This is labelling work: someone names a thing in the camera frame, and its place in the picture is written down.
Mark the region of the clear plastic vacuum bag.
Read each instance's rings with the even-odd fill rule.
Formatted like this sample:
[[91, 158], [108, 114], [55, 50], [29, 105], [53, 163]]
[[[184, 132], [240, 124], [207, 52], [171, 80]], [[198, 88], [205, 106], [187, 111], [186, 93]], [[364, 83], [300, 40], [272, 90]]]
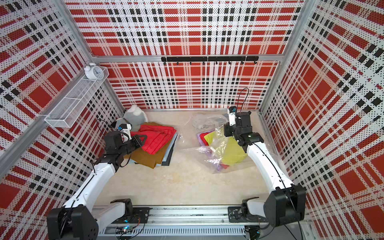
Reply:
[[225, 137], [228, 114], [196, 114], [181, 127], [177, 149], [213, 174], [255, 166], [233, 136]]

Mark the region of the dark grey trousers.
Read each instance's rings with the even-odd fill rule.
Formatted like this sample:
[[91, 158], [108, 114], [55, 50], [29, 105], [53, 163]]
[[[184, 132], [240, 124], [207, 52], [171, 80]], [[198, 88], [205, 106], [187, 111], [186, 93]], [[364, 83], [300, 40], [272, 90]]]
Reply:
[[172, 158], [172, 155], [173, 155], [173, 152], [174, 152], [174, 148], [175, 148], [175, 144], [178, 140], [178, 136], [179, 134], [178, 133], [175, 133], [174, 137], [172, 138], [171, 142], [170, 142], [170, 145], [168, 146], [167, 150], [166, 150], [166, 153], [163, 157], [163, 160], [161, 162], [161, 166], [169, 166], [170, 165], [170, 162], [171, 162], [171, 158]]

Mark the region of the light blue garment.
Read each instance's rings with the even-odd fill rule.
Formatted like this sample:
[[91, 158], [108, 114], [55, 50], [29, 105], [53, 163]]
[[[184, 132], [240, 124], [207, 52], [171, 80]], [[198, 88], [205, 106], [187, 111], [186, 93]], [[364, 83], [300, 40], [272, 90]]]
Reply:
[[178, 133], [175, 133], [173, 138], [154, 155], [151, 155], [143, 151], [142, 149], [139, 149], [133, 152], [131, 156], [125, 156], [125, 158], [128, 159], [130, 156], [130, 164], [140, 164], [152, 169], [154, 169], [155, 167], [169, 166], [178, 136]]

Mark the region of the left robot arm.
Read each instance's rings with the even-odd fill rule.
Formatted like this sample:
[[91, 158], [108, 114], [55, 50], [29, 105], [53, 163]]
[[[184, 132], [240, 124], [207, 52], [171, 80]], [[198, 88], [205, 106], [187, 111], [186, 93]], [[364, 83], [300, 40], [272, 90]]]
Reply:
[[52, 209], [47, 215], [50, 240], [95, 240], [101, 230], [122, 217], [134, 214], [130, 199], [112, 201], [96, 215], [93, 207], [108, 181], [122, 167], [125, 155], [142, 148], [146, 135], [130, 136], [112, 131], [104, 137], [106, 148], [96, 161], [92, 172], [74, 195], [62, 207]]

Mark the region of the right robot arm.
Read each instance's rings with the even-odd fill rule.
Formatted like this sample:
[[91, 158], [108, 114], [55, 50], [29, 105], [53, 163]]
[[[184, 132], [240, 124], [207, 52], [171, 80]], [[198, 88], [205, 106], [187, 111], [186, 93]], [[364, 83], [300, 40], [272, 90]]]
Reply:
[[295, 185], [281, 170], [267, 149], [264, 139], [253, 132], [251, 112], [228, 108], [229, 122], [224, 125], [225, 137], [233, 137], [258, 167], [268, 188], [265, 198], [243, 200], [243, 218], [263, 217], [270, 226], [279, 227], [305, 218], [306, 190]]

